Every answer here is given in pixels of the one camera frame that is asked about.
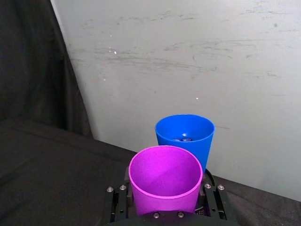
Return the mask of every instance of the dark tablecloth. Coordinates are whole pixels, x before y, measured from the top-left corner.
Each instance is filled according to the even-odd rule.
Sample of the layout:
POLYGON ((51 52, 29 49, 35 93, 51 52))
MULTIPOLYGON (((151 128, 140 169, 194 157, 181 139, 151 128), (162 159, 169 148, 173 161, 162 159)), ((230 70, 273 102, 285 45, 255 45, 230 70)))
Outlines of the dark tablecloth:
MULTIPOLYGON (((24 119, 0 122, 0 225, 94 226, 135 153, 24 119)), ((301 203, 222 178, 241 226, 301 226, 301 203)))

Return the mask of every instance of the cup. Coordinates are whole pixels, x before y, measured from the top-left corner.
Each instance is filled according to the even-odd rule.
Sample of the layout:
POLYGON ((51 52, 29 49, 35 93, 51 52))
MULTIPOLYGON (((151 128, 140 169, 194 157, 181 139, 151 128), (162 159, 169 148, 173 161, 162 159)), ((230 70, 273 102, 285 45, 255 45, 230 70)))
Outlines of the cup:
POLYGON ((214 124, 195 114, 176 114, 161 119, 155 126, 159 145, 182 147, 201 163, 203 172, 210 152, 214 124))
POLYGON ((187 150, 168 145, 145 148, 132 158, 128 174, 138 215, 194 212, 203 171, 187 150))

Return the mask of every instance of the purple cup rim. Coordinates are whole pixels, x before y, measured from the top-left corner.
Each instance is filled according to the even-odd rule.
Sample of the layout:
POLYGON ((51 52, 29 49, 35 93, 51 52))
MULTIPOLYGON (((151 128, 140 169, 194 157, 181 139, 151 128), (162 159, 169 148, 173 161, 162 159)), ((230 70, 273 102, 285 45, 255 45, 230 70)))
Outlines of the purple cup rim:
POLYGON ((182 141, 172 140, 172 139, 166 138, 166 137, 162 136, 162 135, 158 132, 158 130, 157 130, 157 125, 158 125, 158 123, 161 122, 163 119, 166 119, 166 118, 169 118, 169 117, 173 117, 173 116, 179 116, 179 115, 193 115, 193 116, 197 116, 197 117, 200 117, 200 118, 203 118, 203 119, 208 120, 208 121, 213 125, 213 131, 212 131, 212 133, 210 133, 207 137, 204 137, 204 138, 198 139, 198 140, 192 140, 192 141, 189 141, 189 143, 192 143, 192 142, 198 142, 198 141, 200 141, 200 140, 205 140, 205 139, 207 139, 208 137, 212 136, 212 134, 214 134, 214 131, 215 131, 214 123, 213 123, 210 119, 208 119, 208 118, 206 118, 206 117, 204 117, 204 116, 198 115, 198 114, 171 114, 171 115, 168 115, 168 116, 166 116, 166 117, 160 119, 160 120, 156 123, 156 125, 155 125, 155 131, 156 131, 156 134, 157 134, 158 136, 160 136, 161 138, 163 138, 163 139, 165 139, 165 140, 168 140, 168 141, 182 142, 182 141))
POLYGON ((201 163, 198 161, 198 159, 191 152, 187 151, 186 149, 181 148, 181 147, 171 146, 171 145, 158 145, 158 146, 151 146, 151 147, 144 148, 143 150, 141 150, 140 152, 138 152, 137 154, 135 154, 135 156, 132 158, 132 160, 131 160, 131 162, 129 164, 128 175, 130 177, 131 183, 135 186, 135 188, 138 189, 138 191, 140 191, 141 193, 143 193, 143 194, 145 194, 147 196, 150 196, 150 197, 153 197, 153 198, 157 198, 157 199, 178 199, 178 198, 187 196, 188 194, 192 193, 193 191, 195 191, 197 189, 197 187, 201 184, 201 181, 202 181, 202 178, 203 178, 203 170, 202 170, 201 163), (172 147, 172 148, 175 148, 175 149, 178 149, 178 150, 181 150, 181 151, 185 151, 186 153, 190 154, 196 160, 196 162, 197 162, 197 164, 199 165, 199 168, 200 168, 200 178, 199 178, 197 184, 192 189, 190 189, 189 191, 187 191, 185 193, 179 194, 179 195, 174 195, 174 196, 160 196, 160 195, 155 195, 155 194, 148 193, 148 192, 142 190, 140 187, 137 186, 137 184, 133 181, 132 175, 131 175, 131 166, 132 166, 133 160, 138 155, 140 155, 141 153, 143 153, 145 151, 148 151, 150 149, 153 149, 153 148, 158 148, 158 147, 172 147))

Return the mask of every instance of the black cloth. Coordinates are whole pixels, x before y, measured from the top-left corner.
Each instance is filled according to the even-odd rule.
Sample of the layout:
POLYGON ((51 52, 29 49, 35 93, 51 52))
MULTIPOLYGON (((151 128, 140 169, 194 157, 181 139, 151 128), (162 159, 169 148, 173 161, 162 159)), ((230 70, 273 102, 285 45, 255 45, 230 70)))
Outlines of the black cloth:
MULTIPOLYGON (((0 122, 0 226, 95 226, 135 153, 32 121, 0 122)), ((215 177, 241 226, 299 226, 301 203, 215 177)))
POLYGON ((50 0, 0 1, 0 121, 22 116, 91 135, 50 0))

